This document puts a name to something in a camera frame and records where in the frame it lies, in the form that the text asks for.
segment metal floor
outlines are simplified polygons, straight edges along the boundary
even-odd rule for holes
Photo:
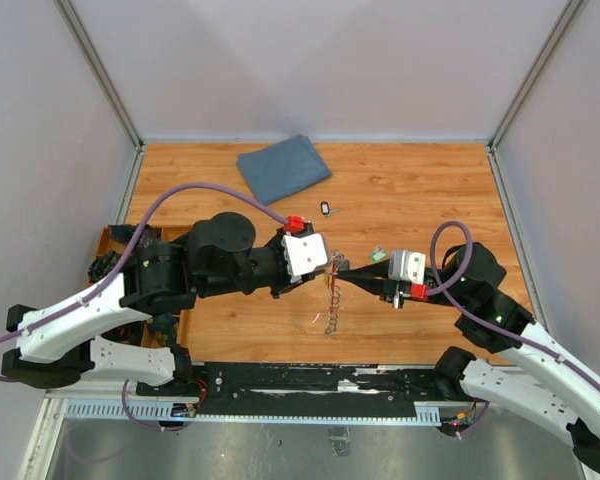
[[[69,456],[67,432],[81,460]],[[349,455],[336,456],[324,425],[196,423],[162,434],[127,421],[66,421],[47,479],[584,478],[565,445],[497,407],[466,440],[430,427],[353,426],[349,446]]]

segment cable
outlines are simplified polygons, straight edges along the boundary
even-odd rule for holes
[[[144,423],[144,422],[138,420],[136,417],[133,416],[133,414],[131,413],[131,410],[129,409],[129,405],[127,404],[127,385],[129,385],[128,379],[125,380],[124,383],[122,384],[122,394],[120,395],[120,398],[122,400],[122,410],[124,411],[124,414],[127,416],[127,418],[129,420],[131,420],[133,423],[135,423],[136,425],[138,425],[139,427],[142,427],[145,430],[151,430],[152,432],[179,432],[180,430],[184,430],[191,423],[193,423],[193,422],[186,422],[184,425],[181,425],[179,427],[160,427],[157,425],[149,425],[148,423]]]
[[[102,293],[109,285],[111,285],[111,282],[114,281],[115,277],[122,270],[122,267],[124,267],[124,264],[127,262],[129,257],[131,256],[131,253],[133,252],[133,249],[135,248],[136,244],[138,243],[138,240],[140,240],[142,231],[144,230],[147,223],[149,222],[149,219],[154,214],[154,212],[158,209],[158,207],[167,198],[171,197],[172,195],[175,195],[176,193],[181,192],[183,190],[189,190],[189,189],[193,189],[193,188],[206,188],[208,190],[215,190],[217,192],[226,193],[227,195],[231,195],[232,197],[235,197],[239,200],[242,200],[242,201],[248,203],[249,205],[252,205],[253,207],[257,208],[264,214],[270,216],[272,219],[274,219],[275,221],[277,221],[283,225],[288,223],[288,220],[286,218],[278,215],[276,212],[274,212],[269,207],[262,205],[260,202],[254,200],[253,198],[249,197],[248,195],[238,192],[236,190],[233,190],[229,187],[225,187],[222,185],[216,185],[214,183],[206,183],[206,182],[193,182],[193,183],[183,183],[182,185],[176,185],[175,187],[170,188],[169,190],[164,192],[162,195],[160,195],[157,198],[157,200],[155,202],[153,202],[153,204],[149,207],[147,212],[142,217],[142,220],[140,220],[140,223],[136,227],[136,230],[133,233],[131,240],[129,241],[126,248],[124,249],[124,252],[122,253],[122,256],[116,263],[115,267],[113,267],[111,272],[109,272],[109,274],[100,283],[98,283],[96,285],[96,287],[90,293],[88,293],[87,295],[82,297],[80,299],[80,302],[72,303],[71,305],[68,305],[68,306],[62,308],[62,309],[58,310],[57,312],[52,313],[51,315],[47,315],[46,317],[38,320],[37,322],[32,323],[31,325],[29,325],[28,327],[26,327],[24,329],[16,330],[15,332],[10,332],[5,335],[2,335],[0,337],[0,344],[4,343],[4,342],[8,342],[9,340],[12,340],[14,338],[20,337],[23,334],[30,335],[31,332],[33,332],[34,330],[36,330],[40,327],[43,327],[43,326],[47,325],[48,323],[53,322],[54,320],[62,318],[63,316],[67,315],[68,313],[71,313],[74,310],[80,308],[81,304],[89,303],[92,299],[94,299],[95,297],[100,295],[100,293]],[[12,380],[10,378],[0,375],[0,382],[13,383],[13,382],[15,382],[15,380]]]
[[[440,278],[440,272],[438,271],[438,267],[436,265],[436,246],[437,246],[438,239],[440,238],[440,235],[442,234],[442,232],[449,227],[458,227],[460,230],[462,230],[462,233],[464,234],[464,238],[467,242],[467,249],[465,251],[462,263],[460,264],[460,267],[458,268],[458,271],[449,280],[442,283],[442,280]],[[429,255],[431,257],[431,270],[433,271],[433,276],[435,277],[436,281],[438,282],[438,286],[436,288],[429,290],[429,292],[428,292],[429,295],[435,295],[438,292],[442,292],[442,294],[447,298],[447,300],[449,300],[449,302],[454,307],[456,307],[458,310],[460,310],[460,312],[465,317],[473,320],[475,323],[477,323],[481,327],[491,330],[492,332],[502,335],[503,337],[509,338],[515,342],[520,342],[524,345],[528,345],[529,347],[535,348],[536,350],[539,350],[542,353],[549,355],[553,359],[556,359],[556,360],[560,359],[560,361],[565,366],[570,368],[573,372],[575,372],[578,376],[580,376],[583,380],[585,380],[587,383],[589,383],[589,385],[591,385],[595,390],[597,390],[600,393],[600,383],[597,382],[594,378],[591,377],[591,375],[589,375],[587,372],[585,372],[582,368],[580,368],[578,365],[576,365],[569,359],[561,358],[561,355],[558,352],[555,352],[554,350],[550,349],[549,347],[546,347],[546,346],[544,346],[538,342],[535,342],[533,340],[529,340],[528,338],[521,337],[520,335],[516,335],[515,333],[509,332],[508,330],[505,330],[504,328],[498,327],[496,325],[492,325],[491,323],[487,322],[486,320],[484,320],[480,317],[477,317],[473,313],[469,312],[466,308],[464,308],[455,298],[453,298],[451,296],[451,294],[447,291],[447,288],[449,288],[449,286],[453,285],[453,283],[455,283],[455,281],[458,280],[464,274],[464,272],[469,264],[469,260],[471,259],[471,253],[473,250],[472,247],[473,247],[473,242],[471,239],[471,232],[469,232],[469,229],[467,228],[467,226],[464,223],[452,220],[449,222],[445,222],[438,227],[438,229],[433,234],[433,237],[431,238],[431,247],[430,247],[430,251],[429,251]]]
[[[469,432],[471,432],[471,430],[473,430],[478,425],[480,425],[480,422],[482,422],[482,420],[484,419],[485,415],[487,414],[487,410],[489,409],[489,405],[491,405],[491,402],[485,402],[484,407],[482,407],[482,410],[480,411],[480,415],[478,415],[478,417],[473,422],[471,422],[471,425],[469,425],[467,428],[465,428],[464,430],[462,430],[462,432],[459,432],[457,434],[458,438],[460,440],[462,440],[464,437],[466,437],[467,434]]]
[[[71,457],[73,460],[75,460],[78,463],[82,463],[83,465],[98,465],[100,463],[104,463],[104,462],[108,462],[109,460],[111,460],[112,458],[117,457],[118,455],[121,455],[122,453],[124,453],[125,451],[128,450],[128,446],[121,448],[120,450],[114,452],[114,453],[110,453],[109,455],[106,455],[104,457],[100,457],[100,458],[95,458],[95,459],[90,459],[90,458],[84,458],[81,457],[73,448],[73,445],[71,444],[71,439],[69,438],[69,431],[67,431],[65,439],[64,439],[64,443],[65,443],[65,447],[67,449],[67,454],[69,457]]]
[[[197,411],[200,411],[200,407],[207,398],[207,383],[201,378],[197,378],[194,383],[200,387],[200,396],[198,397],[198,407]]]
[[[451,278],[449,278],[446,282],[442,283],[442,281],[440,280],[440,274],[435,264],[435,250],[436,245],[438,243],[438,237],[440,237],[440,234],[449,227],[458,227],[460,230],[462,230],[462,233],[464,233],[467,248],[464,252],[462,262],[460,262],[460,266],[458,267],[458,270],[456,270],[456,273],[454,273],[451,276]],[[446,293],[447,289],[450,288],[458,280],[460,280],[462,275],[464,275],[464,272],[467,270],[469,262],[471,261],[471,255],[473,255],[473,239],[471,238],[471,232],[464,223],[458,222],[456,220],[450,220],[440,225],[433,234],[433,238],[431,239],[431,269],[433,270],[433,276],[438,282],[438,286],[429,289],[427,294],[431,297],[433,295],[437,295],[440,292]]]

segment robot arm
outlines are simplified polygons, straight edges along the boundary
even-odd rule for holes
[[[458,271],[465,252],[465,246],[447,252],[440,272],[443,283]],[[338,278],[380,296],[395,308],[402,308],[405,301],[452,305],[441,293],[428,295],[435,291],[437,281],[433,271],[424,266],[425,260],[421,253],[394,251],[390,260],[338,272]],[[473,344],[511,360],[546,390],[455,347],[447,350],[435,367],[439,388],[496,402],[542,426],[600,473],[600,376],[551,337],[530,312],[498,290],[505,275],[493,254],[474,243],[468,267],[447,288],[463,307],[455,325]],[[471,316],[482,321],[477,323]]]
[[[315,278],[329,263],[323,237],[293,218],[266,245],[253,248],[255,228],[225,212],[197,222],[171,243],[140,249],[99,295],[82,301],[96,285],[43,310],[16,305],[7,329],[23,330],[4,354],[2,373],[36,388],[59,388],[81,378],[131,379],[162,386],[191,378],[188,351],[149,349],[99,337],[112,328],[154,315],[193,308],[197,297],[250,294],[269,287],[273,298]],[[33,332],[27,327],[73,304],[80,308]]]

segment keychain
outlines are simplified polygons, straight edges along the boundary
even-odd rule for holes
[[[333,215],[334,213],[337,213],[340,211],[339,208],[334,208],[333,210],[331,208],[329,208],[329,204],[327,202],[322,202],[320,203],[320,211],[322,212],[322,214],[325,217],[330,217],[331,215]]]

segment metal frame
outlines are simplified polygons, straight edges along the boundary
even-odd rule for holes
[[[98,84],[102,88],[103,94],[109,101],[113,111],[117,115],[123,129],[125,130],[129,140],[136,147],[135,155],[132,161],[129,175],[125,181],[123,193],[118,201],[116,207],[116,213],[114,221],[116,223],[124,222],[126,214],[129,209],[131,197],[135,188],[135,184],[138,178],[140,167],[144,153],[146,151],[146,145],[143,139],[140,137],[133,121],[122,102],[120,95],[118,94],[113,82],[111,81],[105,66],[103,65],[98,52],[91,41],[89,34],[84,26],[84,23],[80,19],[76,7],[72,0],[53,0],[56,4],[58,11],[67,23],[69,30],[71,31],[77,46],[83,53],[86,62],[88,63],[91,71]],[[546,326],[544,310],[542,307],[542,301],[539,293],[536,289],[534,282],[534,272],[531,263],[527,257],[527,245],[525,243],[524,236],[521,231],[520,224],[518,222],[517,212],[514,205],[512,204],[509,196],[509,189],[505,176],[503,175],[500,165],[501,159],[498,156],[497,147],[501,144],[510,126],[514,122],[525,101],[533,91],[541,74],[545,70],[549,61],[551,60],[554,52],[560,45],[564,35],[568,31],[569,27],[576,20],[578,14],[586,5],[587,0],[569,0],[562,10],[559,18],[556,21],[551,33],[549,34],[545,44],[535,58],[529,72],[525,76],[522,85],[518,92],[513,98],[507,112],[503,116],[502,121],[499,123],[495,130],[495,133],[491,139],[485,142],[487,157],[492,169],[494,180],[500,200],[504,209],[505,218],[509,225],[509,230],[513,239],[513,243],[518,255],[518,261],[520,263],[523,277],[529,291],[531,303],[536,315],[536,318],[540,320]],[[420,365],[414,367],[427,368],[427,366]],[[521,372],[517,368],[511,368],[511,372]],[[34,478],[45,478],[51,457],[58,440],[60,433],[60,427],[65,418],[65,412],[67,409],[68,402],[77,401],[102,401],[103,399],[114,400],[120,398],[121,382],[98,382],[98,381],[87,381],[79,382],[78,384],[69,387],[67,389],[55,390],[48,392],[45,399],[43,400],[42,408],[40,410],[38,420],[34,427],[32,437],[29,446],[24,457],[23,464],[21,466],[20,473],[18,474],[19,480],[28,480]],[[133,401],[134,396],[130,395],[130,400]],[[175,398],[163,397],[161,401],[175,401]],[[587,479],[595,480],[600,478],[597,474],[591,472],[588,469],[584,469],[584,476]]]
[[[60,428],[67,409],[67,400],[48,399],[42,401],[38,419],[33,427],[29,445],[25,452],[17,480],[39,480],[47,478]]]
[[[573,24],[578,16],[578,13],[580,13],[587,1],[588,0],[569,0],[567,5],[560,13],[558,20],[549,34],[549,37],[540,49],[538,56],[531,65],[531,68],[523,80],[522,85],[518,89],[518,92],[516,93],[515,97],[513,97],[513,101],[509,105],[507,113],[505,113],[504,117],[502,118],[500,125],[498,125],[493,138],[487,143],[490,148],[497,148],[498,145],[502,143],[502,139],[507,133],[507,130],[509,130],[509,127],[513,123],[514,119],[518,116],[518,112],[533,90],[533,87],[540,78],[540,75],[542,75],[542,72],[544,72],[546,66],[549,64],[551,57],[560,45],[565,33]]]
[[[527,256],[528,248],[524,236],[522,235],[522,229],[518,221],[519,217],[513,203],[511,202],[511,199],[509,198],[509,189],[507,187],[505,177],[502,174],[502,170],[500,169],[500,158],[498,157],[498,153],[494,148],[489,146],[485,148],[487,151],[487,158],[489,159],[489,165],[491,166],[493,179],[496,183],[496,190],[500,196],[500,203],[502,204],[502,210],[504,211],[504,218],[509,226],[509,233],[511,234],[513,246],[518,257],[518,263],[520,264],[520,270],[522,271],[522,278],[524,279],[527,291],[529,292],[533,313],[536,319],[542,323],[545,328],[547,328],[542,301],[540,300],[540,294],[538,293],[538,289],[536,288],[536,283],[534,281],[536,275]]]
[[[80,51],[84,55],[84,59],[86,60],[89,67],[91,67],[91,71],[93,72],[93,76],[97,80],[98,84],[102,88],[102,93],[109,101],[111,108],[114,113],[120,120],[120,124],[122,128],[127,133],[129,140],[136,148],[140,148],[143,145],[143,141],[138,134],[136,127],[127,112],[122,100],[120,99],[120,95],[118,94],[116,88],[113,85],[113,82],[109,78],[109,74],[107,73],[102,60],[100,60],[100,56],[87,33],[87,30],[80,19],[80,15],[78,15],[78,11],[76,10],[73,2],[71,0],[53,0],[56,6],[58,7],[58,11],[60,15],[67,23],[67,27],[71,31],[73,38],[76,41],[76,45],[80,48]]]
[[[146,151],[146,145],[136,147],[135,155],[133,156],[133,159],[131,161],[131,168],[129,169],[129,174],[125,179],[122,194],[120,195],[120,198],[116,205],[113,217],[114,224],[122,224],[127,218],[129,206],[131,205],[131,198],[133,197],[133,191],[136,188],[138,175],[140,175],[140,167],[142,167],[142,161],[144,160],[144,154]]]

